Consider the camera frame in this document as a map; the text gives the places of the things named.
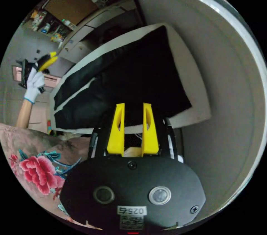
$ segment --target shelf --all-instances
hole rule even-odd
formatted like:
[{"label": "shelf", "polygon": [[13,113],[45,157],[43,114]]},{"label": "shelf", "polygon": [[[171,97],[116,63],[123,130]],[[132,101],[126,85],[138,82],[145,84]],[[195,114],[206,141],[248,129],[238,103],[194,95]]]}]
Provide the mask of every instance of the shelf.
[{"label": "shelf", "polygon": [[[31,29],[32,30],[32,20],[28,20],[27,22],[25,22],[24,24],[23,24],[23,27],[26,27],[26,28],[28,28],[28,29]],[[47,36],[47,37],[49,37],[49,38],[51,38],[51,37],[53,37],[53,35],[54,35],[54,33],[43,33],[43,32],[41,32],[41,30],[44,28],[45,26],[42,26],[41,28],[39,28],[37,31],[33,31],[33,32],[38,32],[38,33],[42,33],[42,34],[44,34],[45,36]]]}]

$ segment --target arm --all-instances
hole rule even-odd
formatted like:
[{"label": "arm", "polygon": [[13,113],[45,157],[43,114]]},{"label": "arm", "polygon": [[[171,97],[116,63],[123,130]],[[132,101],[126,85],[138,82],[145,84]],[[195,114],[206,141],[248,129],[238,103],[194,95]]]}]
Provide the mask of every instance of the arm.
[{"label": "arm", "polygon": [[28,128],[32,107],[33,104],[30,101],[28,100],[23,101],[22,107],[19,112],[18,120],[16,123],[16,127],[22,129]]},{"label": "arm", "polygon": [[35,68],[32,68],[27,80],[27,90],[24,95],[24,101],[19,112],[16,127],[22,129],[28,128],[31,109],[35,103],[36,97],[40,94],[39,88],[44,85],[45,77],[42,72],[37,72]]}]

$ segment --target bed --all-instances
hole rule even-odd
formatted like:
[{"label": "bed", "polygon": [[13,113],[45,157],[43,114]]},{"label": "bed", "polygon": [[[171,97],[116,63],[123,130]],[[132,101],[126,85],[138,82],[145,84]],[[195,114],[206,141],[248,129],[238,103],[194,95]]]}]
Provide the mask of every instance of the bed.
[{"label": "bed", "polygon": [[[105,56],[105,54],[110,53],[111,51],[115,51],[121,47],[134,43],[138,40],[141,40],[148,34],[153,31],[165,27],[167,31],[167,38],[169,43],[169,48],[173,57],[174,66],[179,75],[182,87],[184,92],[190,101],[191,106],[186,107],[185,110],[182,110],[178,114],[175,114],[169,117],[169,120],[172,124],[173,128],[180,128],[183,126],[192,125],[204,120],[211,118],[211,110],[209,105],[209,100],[207,97],[206,88],[201,77],[200,71],[195,63],[195,60],[187,48],[186,44],[179,36],[179,34],[166,23],[159,23],[154,25],[149,25],[146,27],[142,27],[139,29],[135,29],[130,31],[122,36],[119,36],[90,54],[84,57],[80,62],[78,62],[66,75],[63,76],[59,84],[54,88],[54,90],[50,94],[50,114],[51,114],[51,127],[53,130],[72,132],[72,133],[82,133],[82,134],[91,134],[94,126],[88,125],[88,127],[84,128],[60,128],[55,115],[57,116],[58,112],[61,112],[66,108],[68,103],[80,95],[81,92],[84,92],[87,88],[90,87],[92,82],[94,82],[94,78],[90,79],[83,87],[77,90],[75,93],[70,95],[67,99],[61,102],[58,105],[55,105],[55,97],[58,96],[58,92],[62,90],[64,83],[67,82],[73,75],[81,71],[82,68],[93,64],[99,57]],[[160,44],[160,41],[154,42],[154,47],[156,44]],[[171,92],[168,92],[168,96],[164,97],[164,100],[172,101],[177,96],[175,84],[170,82],[171,84]],[[142,133],[142,125],[130,125],[125,127],[126,134],[134,134],[134,133]]]}]

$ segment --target white wall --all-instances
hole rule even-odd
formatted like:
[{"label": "white wall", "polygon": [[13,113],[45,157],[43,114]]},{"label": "white wall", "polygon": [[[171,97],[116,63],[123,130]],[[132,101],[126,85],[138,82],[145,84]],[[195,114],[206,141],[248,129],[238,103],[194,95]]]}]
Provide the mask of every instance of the white wall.
[{"label": "white wall", "polygon": [[139,0],[148,25],[166,22],[180,34],[207,88],[212,118],[183,128],[185,162],[198,174],[207,198],[197,219],[218,210],[250,173],[266,110],[250,50],[220,10],[202,1]]},{"label": "white wall", "polygon": [[[0,122],[15,125],[25,93],[25,89],[13,80],[11,66],[17,65],[16,60],[19,59],[33,62],[35,57],[40,58],[51,51],[57,51],[57,46],[42,33],[34,32],[23,26],[18,27],[10,40],[0,66]],[[51,75],[62,77],[72,65],[72,62],[60,58],[49,67],[49,70]],[[45,89],[48,92],[52,90],[52,88],[47,87]],[[40,95],[36,101],[48,102],[48,92]]]}]

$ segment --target gloved hand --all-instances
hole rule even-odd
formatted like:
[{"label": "gloved hand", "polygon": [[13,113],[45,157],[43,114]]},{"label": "gloved hand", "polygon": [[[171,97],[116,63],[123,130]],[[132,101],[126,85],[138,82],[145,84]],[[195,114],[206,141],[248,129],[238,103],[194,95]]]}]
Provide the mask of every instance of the gloved hand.
[{"label": "gloved hand", "polygon": [[34,104],[37,96],[41,94],[39,88],[43,87],[44,85],[45,77],[43,73],[37,72],[33,67],[27,80],[27,90],[24,95],[24,99]]}]

